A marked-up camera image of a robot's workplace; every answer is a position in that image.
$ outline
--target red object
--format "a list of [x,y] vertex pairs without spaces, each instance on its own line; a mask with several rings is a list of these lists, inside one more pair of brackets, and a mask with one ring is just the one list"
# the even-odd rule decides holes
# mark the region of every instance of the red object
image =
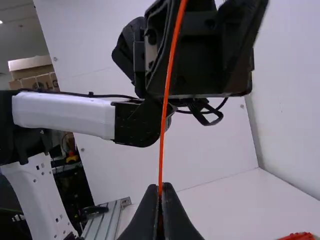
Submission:
[[279,240],[316,240],[310,232],[291,233],[289,236],[280,238]]
[[159,177],[158,177],[159,197],[161,197],[161,195],[162,195],[162,174],[163,174],[163,165],[164,165],[166,116],[167,116],[167,105],[168,105],[168,98],[169,98],[169,87],[170,87],[171,73],[172,73],[172,68],[174,65],[174,57],[175,57],[176,46],[177,46],[177,42],[178,42],[178,38],[179,38],[180,27],[182,25],[182,20],[184,18],[187,3],[188,3],[188,0],[181,0],[181,2],[180,2],[180,6],[179,6],[178,13],[177,13],[176,20],[175,20],[171,49],[170,49],[170,54],[169,54],[168,68],[167,68],[167,72],[166,72],[165,89],[164,89],[163,106],[162,106],[162,117],[161,117],[161,132],[160,132]]

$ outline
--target yellow object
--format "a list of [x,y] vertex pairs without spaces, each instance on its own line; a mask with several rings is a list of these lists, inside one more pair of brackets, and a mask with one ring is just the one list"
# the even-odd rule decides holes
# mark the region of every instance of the yellow object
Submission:
[[67,158],[66,158],[66,160],[65,160],[65,162],[68,164],[69,162],[71,162],[71,161],[78,161],[78,159],[79,159],[79,156],[78,155],[74,155],[74,156],[68,156]]

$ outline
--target orange cable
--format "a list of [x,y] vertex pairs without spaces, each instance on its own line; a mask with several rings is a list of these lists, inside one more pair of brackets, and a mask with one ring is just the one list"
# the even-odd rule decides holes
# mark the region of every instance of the orange cable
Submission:
[[158,192],[160,197],[162,196],[162,176],[163,176],[163,166],[164,166],[165,130],[166,130],[166,116],[167,116],[167,106],[168,106],[168,98],[169,98],[169,88],[170,88],[172,68],[174,65],[174,58],[175,58],[175,52],[176,52],[180,27],[182,24],[182,20],[184,18],[187,2],[188,0],[181,0],[180,2],[178,14],[175,21],[173,36],[172,36],[169,62],[168,62],[168,68],[166,72],[166,79],[165,79],[165,89],[164,89],[162,117],[161,117],[160,151],[159,151],[159,178],[158,178],[159,191]]

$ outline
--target white robot arm segment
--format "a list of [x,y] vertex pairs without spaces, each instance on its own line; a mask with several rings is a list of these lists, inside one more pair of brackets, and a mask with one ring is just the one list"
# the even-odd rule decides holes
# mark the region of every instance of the white robot arm segment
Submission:
[[14,124],[115,139],[115,106],[82,96],[22,91],[12,97]]

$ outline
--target white table surface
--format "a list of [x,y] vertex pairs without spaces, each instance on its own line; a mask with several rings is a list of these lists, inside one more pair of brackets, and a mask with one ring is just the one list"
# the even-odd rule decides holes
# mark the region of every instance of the white table surface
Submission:
[[[320,201],[257,168],[178,192],[206,240],[275,240],[295,232],[320,236]],[[138,205],[122,211],[120,234]]]

